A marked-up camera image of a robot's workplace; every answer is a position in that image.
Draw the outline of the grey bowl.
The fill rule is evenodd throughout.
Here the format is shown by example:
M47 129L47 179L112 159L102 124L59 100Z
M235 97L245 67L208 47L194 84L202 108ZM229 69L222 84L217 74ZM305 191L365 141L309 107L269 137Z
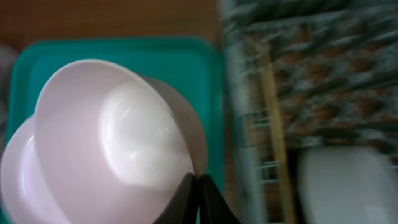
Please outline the grey bowl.
M315 147L298 165L311 224L397 224L397 169L371 147Z

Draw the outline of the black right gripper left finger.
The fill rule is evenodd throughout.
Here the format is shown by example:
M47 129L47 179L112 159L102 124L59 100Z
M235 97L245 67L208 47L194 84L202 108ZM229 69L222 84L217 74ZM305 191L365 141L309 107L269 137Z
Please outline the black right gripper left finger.
M186 173L167 206L153 224L196 224L198 211L197 179Z

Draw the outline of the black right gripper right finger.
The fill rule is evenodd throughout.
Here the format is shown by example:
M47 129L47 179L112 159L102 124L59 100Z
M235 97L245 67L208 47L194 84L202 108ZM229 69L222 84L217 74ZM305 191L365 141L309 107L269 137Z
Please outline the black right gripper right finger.
M210 175L201 176L198 183L201 190L199 204L201 224L241 224Z

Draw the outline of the wooden chopstick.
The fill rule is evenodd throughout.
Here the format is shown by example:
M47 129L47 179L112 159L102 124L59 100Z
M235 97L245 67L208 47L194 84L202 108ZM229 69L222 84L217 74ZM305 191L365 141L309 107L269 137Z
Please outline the wooden chopstick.
M285 148L284 127L279 111L279 102L277 99L277 89L274 80L274 71L269 53L269 46L267 44L259 45L258 50L261 53L261 57L259 59L259 66L262 68L261 83L270 122L272 150L277 162L277 173L279 178L284 222L286 224L296 224L294 198L292 196L292 186L289 177L287 153Z

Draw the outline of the pink plate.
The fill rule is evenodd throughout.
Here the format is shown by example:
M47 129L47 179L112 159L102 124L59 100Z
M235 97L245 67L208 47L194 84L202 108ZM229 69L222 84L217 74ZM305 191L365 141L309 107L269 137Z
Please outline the pink plate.
M1 162L1 196L10 223L70 224L53 197L37 157L34 117L10 138Z

